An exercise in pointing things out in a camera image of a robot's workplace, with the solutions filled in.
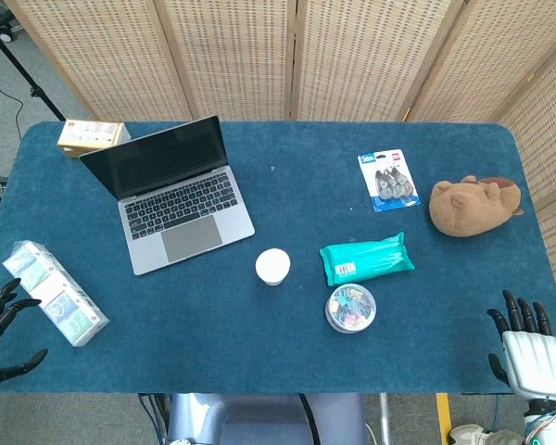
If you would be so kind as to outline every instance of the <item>blue tablecloth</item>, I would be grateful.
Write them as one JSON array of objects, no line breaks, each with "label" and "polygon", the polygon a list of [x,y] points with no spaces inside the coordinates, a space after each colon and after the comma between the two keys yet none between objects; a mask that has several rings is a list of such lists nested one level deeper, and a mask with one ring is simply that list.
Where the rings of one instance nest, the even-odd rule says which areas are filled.
[{"label": "blue tablecloth", "polygon": [[[129,124],[135,136],[166,123]],[[0,391],[475,392],[508,391],[488,369],[501,353],[486,310],[501,290],[539,300],[556,334],[556,287],[511,134],[493,124],[224,122],[253,237],[136,277],[115,199],[56,141],[59,122],[25,135],[0,210],[2,261],[13,243],[47,246],[111,323],[73,348],[38,309],[19,314],[0,345],[3,366],[48,348],[32,373]],[[376,213],[357,156],[401,148],[423,204]],[[440,180],[506,176],[524,216],[484,235],[440,234],[428,198]],[[337,333],[318,249],[406,233],[416,270],[362,283],[373,325]],[[254,263],[266,248],[292,260],[278,287]]]}]

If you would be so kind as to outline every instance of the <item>laptop trackpad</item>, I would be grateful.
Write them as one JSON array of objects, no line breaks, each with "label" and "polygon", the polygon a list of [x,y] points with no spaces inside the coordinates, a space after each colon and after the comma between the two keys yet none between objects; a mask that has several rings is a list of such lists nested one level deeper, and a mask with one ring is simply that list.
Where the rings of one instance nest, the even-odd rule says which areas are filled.
[{"label": "laptop trackpad", "polygon": [[178,225],[161,236],[169,262],[191,257],[222,244],[213,216]]}]

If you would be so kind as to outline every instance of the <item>laptop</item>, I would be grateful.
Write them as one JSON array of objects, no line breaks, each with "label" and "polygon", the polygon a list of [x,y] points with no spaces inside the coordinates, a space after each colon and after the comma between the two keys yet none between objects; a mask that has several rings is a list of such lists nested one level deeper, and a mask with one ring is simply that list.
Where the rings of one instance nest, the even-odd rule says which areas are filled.
[{"label": "laptop", "polygon": [[80,159],[118,200],[136,275],[255,232],[228,163],[217,116]]}]

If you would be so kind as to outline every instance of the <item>teal package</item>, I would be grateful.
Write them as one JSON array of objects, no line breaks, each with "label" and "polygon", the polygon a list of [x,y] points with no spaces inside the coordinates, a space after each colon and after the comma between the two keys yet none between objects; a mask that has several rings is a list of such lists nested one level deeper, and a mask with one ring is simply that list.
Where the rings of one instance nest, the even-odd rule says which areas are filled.
[{"label": "teal package", "polygon": [[381,241],[334,244],[320,248],[328,286],[358,283],[387,273],[415,269],[404,246],[404,233]]}]

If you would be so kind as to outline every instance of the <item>white box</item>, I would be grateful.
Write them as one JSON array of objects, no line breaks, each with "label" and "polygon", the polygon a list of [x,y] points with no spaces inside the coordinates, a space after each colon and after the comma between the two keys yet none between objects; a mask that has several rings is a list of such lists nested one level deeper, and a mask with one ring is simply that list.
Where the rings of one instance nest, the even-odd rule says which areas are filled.
[{"label": "white box", "polygon": [[132,140],[123,122],[78,121],[68,119],[57,140],[69,158],[78,158],[111,146],[118,146]]},{"label": "white box", "polygon": [[45,246],[19,243],[3,262],[72,346],[84,346],[109,323],[76,281]]}]

